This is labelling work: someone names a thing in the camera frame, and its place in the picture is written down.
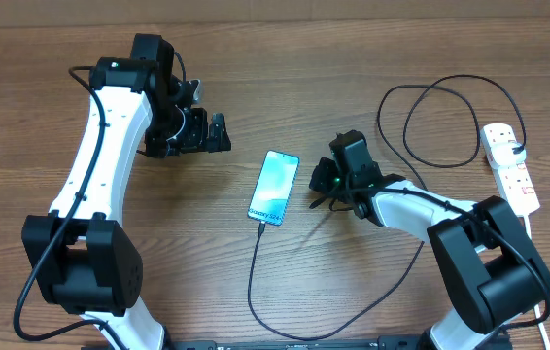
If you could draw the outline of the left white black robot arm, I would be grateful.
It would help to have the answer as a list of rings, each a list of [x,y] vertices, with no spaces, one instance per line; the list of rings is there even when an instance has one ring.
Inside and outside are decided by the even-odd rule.
[[[49,212],[28,216],[21,231],[32,267],[24,290],[38,287],[112,349],[172,347],[142,299],[143,261],[122,225],[134,160],[231,147],[224,116],[199,105],[201,83],[173,74],[181,62],[162,37],[137,34],[129,57],[70,69],[90,98],[85,133]]]

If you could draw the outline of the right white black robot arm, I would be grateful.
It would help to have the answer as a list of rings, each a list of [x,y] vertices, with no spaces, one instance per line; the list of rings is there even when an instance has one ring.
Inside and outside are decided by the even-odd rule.
[[[404,177],[382,174],[356,130],[329,144],[309,187],[349,205],[360,219],[428,243],[453,306],[420,335],[381,335],[380,349],[510,349],[509,331],[534,327],[519,316],[550,305],[550,270],[508,202],[453,200]]]

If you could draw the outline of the blue Galaxy smartphone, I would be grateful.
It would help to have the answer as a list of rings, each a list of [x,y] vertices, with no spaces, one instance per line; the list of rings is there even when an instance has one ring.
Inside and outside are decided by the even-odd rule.
[[[265,154],[247,215],[280,226],[285,218],[300,164],[299,157],[269,150]]]

